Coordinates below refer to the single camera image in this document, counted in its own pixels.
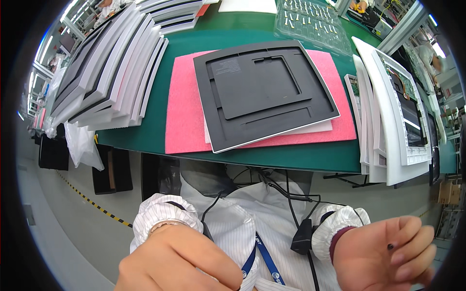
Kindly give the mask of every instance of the plastic bag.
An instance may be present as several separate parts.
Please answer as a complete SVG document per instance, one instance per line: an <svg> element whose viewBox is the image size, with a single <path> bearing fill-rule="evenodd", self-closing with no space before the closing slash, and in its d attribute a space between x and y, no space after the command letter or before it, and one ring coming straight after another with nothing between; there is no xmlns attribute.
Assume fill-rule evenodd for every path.
<svg viewBox="0 0 466 291"><path fill-rule="evenodd" d="M80 163L84 163L102 171L103 163L94 142L94 131L88 131L87 126L78 127L76 122L73 124L65 122L64 125L69 155L75 164L75 168Z"/></svg>

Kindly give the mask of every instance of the gray floor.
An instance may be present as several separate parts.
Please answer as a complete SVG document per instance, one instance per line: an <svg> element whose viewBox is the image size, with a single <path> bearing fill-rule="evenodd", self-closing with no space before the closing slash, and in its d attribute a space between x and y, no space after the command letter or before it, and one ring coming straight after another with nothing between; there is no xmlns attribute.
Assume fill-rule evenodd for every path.
<svg viewBox="0 0 466 291"><path fill-rule="evenodd" d="M81 164L75 169L70 160L69 171L60 173L97 205L125 221L132 222L142 200L139 153L130 153L130 166L133 190L108 195L94 194L89 166ZM234 177L243 169L245 168L242 166L229 166L228 173ZM324 180L323 175L329 174L314 174L311 193L321 194L322 200L362 207L373 222L402 215L419 216L428 209L430 210L422 216L424 224L435 225L439 219L439 206L429 204L426 176L414 179L400 189L383 185L353 189L351 185L336 179ZM129 253L129 245L133 238L132 229L85 201L54 170L38 168L38 176L47 202L70 240L96 269L115 283L118 263ZM246 171L235 182L249 182L250 178L249 172ZM256 176L252 178L253 181L257 181Z"/></svg>

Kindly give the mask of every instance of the fluorescent light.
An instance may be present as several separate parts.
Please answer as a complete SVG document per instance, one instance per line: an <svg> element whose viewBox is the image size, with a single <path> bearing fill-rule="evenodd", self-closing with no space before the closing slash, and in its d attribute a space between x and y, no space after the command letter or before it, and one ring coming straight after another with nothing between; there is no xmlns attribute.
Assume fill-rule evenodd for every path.
<svg viewBox="0 0 466 291"><path fill-rule="evenodd" d="M31 77L29 78L29 93L31 93L33 78L34 78L34 72L31 72Z"/></svg>
<svg viewBox="0 0 466 291"><path fill-rule="evenodd" d="M18 112L18 115L21 117L21 119L24 121L24 118L21 116L21 113L19 111Z"/></svg>
<svg viewBox="0 0 466 291"><path fill-rule="evenodd" d="M63 13L62 17L60 18L60 22L63 22L63 20L65 19L66 15L68 14L68 12L71 10L71 8L73 8L73 6L76 4L78 0L73 0L73 2L71 2L68 7L65 9L65 12Z"/></svg>
<svg viewBox="0 0 466 291"><path fill-rule="evenodd" d="M432 23L437 26L437 22L435 21L435 19L432 17L432 14L429 14L429 18L432 20Z"/></svg>
<svg viewBox="0 0 466 291"><path fill-rule="evenodd" d="M45 46L45 48L44 48L44 52L42 53L41 61L39 62L40 64L42 64L42 61L43 61L43 60L44 60L44 58L45 58L45 53L47 52L47 50L48 50L48 46L49 46L49 45L50 45L50 43L52 42L52 38L53 38L53 37L54 37L54 36L53 36L53 35L51 35L51 36L50 36L50 38L49 38L49 39L48 39L48 41L47 41L47 45Z"/></svg>
<svg viewBox="0 0 466 291"><path fill-rule="evenodd" d="M33 89L35 88L35 83L37 82L37 77L38 77L38 76L39 76L38 74L35 74L34 84L32 85L32 88L33 88Z"/></svg>
<svg viewBox="0 0 466 291"><path fill-rule="evenodd" d="M407 120L406 118L403 118L403 121L411 126L413 126L414 128L416 128L417 130L421 130L421 128L419 126L417 126L416 124L412 123L411 121Z"/></svg>
<svg viewBox="0 0 466 291"><path fill-rule="evenodd" d="M78 19L84 14L84 11L81 12L81 14L75 19L75 21L73 23L75 23L76 21L78 21Z"/></svg>
<svg viewBox="0 0 466 291"><path fill-rule="evenodd" d="M435 43L434 45L432 45L432 48L434 49L434 51L437 53L437 55L441 56L442 58L445 58L445 53L443 52L443 50L440 48L440 45L439 43Z"/></svg>

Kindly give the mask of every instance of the trouser leg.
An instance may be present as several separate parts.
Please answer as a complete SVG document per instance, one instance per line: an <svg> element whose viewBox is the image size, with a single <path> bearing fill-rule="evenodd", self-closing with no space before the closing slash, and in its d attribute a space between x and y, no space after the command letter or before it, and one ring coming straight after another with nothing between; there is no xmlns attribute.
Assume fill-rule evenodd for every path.
<svg viewBox="0 0 466 291"><path fill-rule="evenodd" d="M226 197L238 186L228 177L223 163L180 159L180 173L183 179L204 196Z"/></svg>

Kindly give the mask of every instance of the red foam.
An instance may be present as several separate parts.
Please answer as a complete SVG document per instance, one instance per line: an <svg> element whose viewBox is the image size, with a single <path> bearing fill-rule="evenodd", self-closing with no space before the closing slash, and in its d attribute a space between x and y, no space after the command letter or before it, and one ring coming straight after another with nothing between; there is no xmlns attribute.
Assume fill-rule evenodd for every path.
<svg viewBox="0 0 466 291"><path fill-rule="evenodd" d="M192 61L194 57L209 52L199 52L175 58L168 93L165 127L165 153L167 154L212 150L211 145L207 144L204 139L204 113ZM350 105L331 55L314 50L308 50L308 54L325 80L340 111L340 117L331 121L333 130L300 135L279 135L241 148L356 139Z"/></svg>
<svg viewBox="0 0 466 291"><path fill-rule="evenodd" d="M202 5L201 9L199 9L199 12L196 14L196 17L204 15L206 13L207 8L209 8L210 4L205 4Z"/></svg>

